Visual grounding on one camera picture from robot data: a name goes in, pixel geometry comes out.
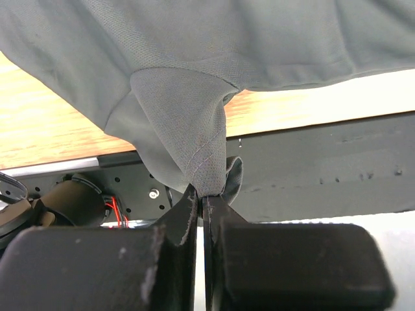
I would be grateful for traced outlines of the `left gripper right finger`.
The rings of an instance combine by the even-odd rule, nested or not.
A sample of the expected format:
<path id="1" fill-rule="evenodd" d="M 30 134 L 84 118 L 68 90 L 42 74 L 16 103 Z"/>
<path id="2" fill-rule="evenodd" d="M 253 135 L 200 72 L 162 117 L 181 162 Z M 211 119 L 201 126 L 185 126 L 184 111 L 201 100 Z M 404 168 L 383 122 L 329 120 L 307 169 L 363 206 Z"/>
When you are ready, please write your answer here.
<path id="1" fill-rule="evenodd" d="M 396 296 L 372 236 L 355 224 L 255 224 L 202 200 L 208 310 L 386 310 Z"/>

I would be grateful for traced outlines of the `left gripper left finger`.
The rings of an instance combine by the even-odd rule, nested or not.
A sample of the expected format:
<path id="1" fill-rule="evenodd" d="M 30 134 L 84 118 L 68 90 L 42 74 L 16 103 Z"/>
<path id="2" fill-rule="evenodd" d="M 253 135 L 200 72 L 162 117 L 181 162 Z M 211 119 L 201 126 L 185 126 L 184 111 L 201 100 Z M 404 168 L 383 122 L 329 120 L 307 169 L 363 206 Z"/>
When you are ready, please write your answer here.
<path id="1" fill-rule="evenodd" d="M 198 196 L 137 229 L 31 227 L 1 258 L 2 310 L 192 310 Z"/>

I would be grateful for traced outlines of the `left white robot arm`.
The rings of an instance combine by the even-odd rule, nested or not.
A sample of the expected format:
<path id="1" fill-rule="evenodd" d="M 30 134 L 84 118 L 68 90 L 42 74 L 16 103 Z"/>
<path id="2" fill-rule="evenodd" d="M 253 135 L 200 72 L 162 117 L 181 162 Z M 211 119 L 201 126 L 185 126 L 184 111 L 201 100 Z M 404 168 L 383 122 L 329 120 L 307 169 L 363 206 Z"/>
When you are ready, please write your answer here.
<path id="1" fill-rule="evenodd" d="M 386 310 L 396 291 L 353 224 L 254 224 L 193 187 L 155 222 L 128 226 L 83 176 L 33 198 L 1 176 L 2 310 L 194 310 L 196 235 L 207 310 Z"/>

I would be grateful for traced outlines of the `aluminium front rail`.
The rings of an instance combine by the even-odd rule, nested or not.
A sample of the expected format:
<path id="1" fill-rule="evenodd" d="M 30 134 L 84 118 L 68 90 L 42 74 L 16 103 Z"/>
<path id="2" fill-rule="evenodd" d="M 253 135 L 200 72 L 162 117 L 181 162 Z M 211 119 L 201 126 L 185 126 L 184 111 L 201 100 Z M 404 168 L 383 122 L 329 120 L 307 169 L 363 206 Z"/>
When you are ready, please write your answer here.
<path id="1" fill-rule="evenodd" d="M 29 165 L 25 167 L 1 169 L 1 172 L 12 176 L 13 178 L 21 176 L 31 176 L 46 174 L 51 172 L 66 172 L 72 170 L 81 170 L 85 168 L 98 167 L 99 160 L 97 157 L 87 157 L 82 159 L 72 159 L 67 161 L 58 161 L 53 163 L 43 163 L 38 165 Z"/>

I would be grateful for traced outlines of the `grey t shirt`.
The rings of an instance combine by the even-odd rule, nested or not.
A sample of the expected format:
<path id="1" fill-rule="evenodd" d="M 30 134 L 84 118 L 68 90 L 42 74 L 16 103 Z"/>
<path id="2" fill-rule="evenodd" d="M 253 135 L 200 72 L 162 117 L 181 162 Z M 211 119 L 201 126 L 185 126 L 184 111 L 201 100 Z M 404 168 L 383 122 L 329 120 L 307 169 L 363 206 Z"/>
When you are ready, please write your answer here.
<path id="1" fill-rule="evenodd" d="M 232 202 L 238 93 L 414 67 L 413 1 L 2 1 L 1 52 L 177 191 Z"/>

